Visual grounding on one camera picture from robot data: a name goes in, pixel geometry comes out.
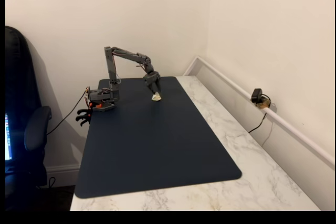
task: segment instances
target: chair armrest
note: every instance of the chair armrest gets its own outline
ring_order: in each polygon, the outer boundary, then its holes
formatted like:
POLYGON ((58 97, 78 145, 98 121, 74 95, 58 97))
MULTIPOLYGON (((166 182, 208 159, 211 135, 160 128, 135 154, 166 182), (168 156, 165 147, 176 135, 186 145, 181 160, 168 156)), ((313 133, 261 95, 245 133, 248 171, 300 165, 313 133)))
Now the chair armrest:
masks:
POLYGON ((51 108, 43 106, 31 115, 25 131, 25 147, 31 152, 47 143, 48 121, 51 119, 51 108))

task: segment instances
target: computer screen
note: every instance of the computer screen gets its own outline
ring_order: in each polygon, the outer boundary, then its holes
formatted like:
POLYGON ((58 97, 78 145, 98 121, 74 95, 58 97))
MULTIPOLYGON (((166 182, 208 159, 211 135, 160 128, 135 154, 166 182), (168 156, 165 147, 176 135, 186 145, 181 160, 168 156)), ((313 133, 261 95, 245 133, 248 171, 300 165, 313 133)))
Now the computer screen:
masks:
POLYGON ((12 147, 10 146, 10 135, 9 135, 9 126, 8 126, 8 116, 5 114, 5 160, 12 159, 12 147))

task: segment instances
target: baseboard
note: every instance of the baseboard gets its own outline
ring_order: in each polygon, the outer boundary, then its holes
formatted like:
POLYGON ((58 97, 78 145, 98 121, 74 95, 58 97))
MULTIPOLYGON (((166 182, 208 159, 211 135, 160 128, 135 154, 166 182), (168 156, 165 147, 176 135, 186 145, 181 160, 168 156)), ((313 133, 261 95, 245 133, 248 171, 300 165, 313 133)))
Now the baseboard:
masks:
POLYGON ((49 187, 49 179, 55 177, 56 181, 53 187, 60 186, 74 186, 77 181, 77 176, 79 172, 80 165, 62 165, 62 166, 51 166, 46 167, 47 170, 47 185, 49 187))

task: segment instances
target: desk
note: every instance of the desk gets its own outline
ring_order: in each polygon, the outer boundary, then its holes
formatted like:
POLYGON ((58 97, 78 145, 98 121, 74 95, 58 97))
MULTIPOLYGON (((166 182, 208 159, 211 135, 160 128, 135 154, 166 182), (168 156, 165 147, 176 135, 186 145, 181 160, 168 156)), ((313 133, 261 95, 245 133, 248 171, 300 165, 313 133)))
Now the desk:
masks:
POLYGON ((71 210, 319 210, 300 187, 192 76, 177 78, 232 159, 238 180, 80 199, 71 210))

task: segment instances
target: gray robot arm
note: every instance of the gray robot arm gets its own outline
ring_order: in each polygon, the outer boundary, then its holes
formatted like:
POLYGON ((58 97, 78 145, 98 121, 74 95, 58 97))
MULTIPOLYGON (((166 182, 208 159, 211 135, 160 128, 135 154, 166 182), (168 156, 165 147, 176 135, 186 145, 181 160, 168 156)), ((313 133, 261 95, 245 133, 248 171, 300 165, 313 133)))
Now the gray robot arm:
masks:
POLYGON ((161 92, 160 74, 154 71, 151 59, 148 56, 140 53, 134 54, 118 47, 105 47, 104 50, 110 84, 109 88, 100 90, 90 90, 90 88, 88 88, 88 98, 91 102, 96 104, 96 106, 93 107, 94 111, 106 111, 112 109, 114 107, 114 103, 119 100, 119 80, 117 78, 114 56, 137 62, 139 67, 141 67, 146 72, 146 75, 143 77, 143 79, 152 94, 161 92))

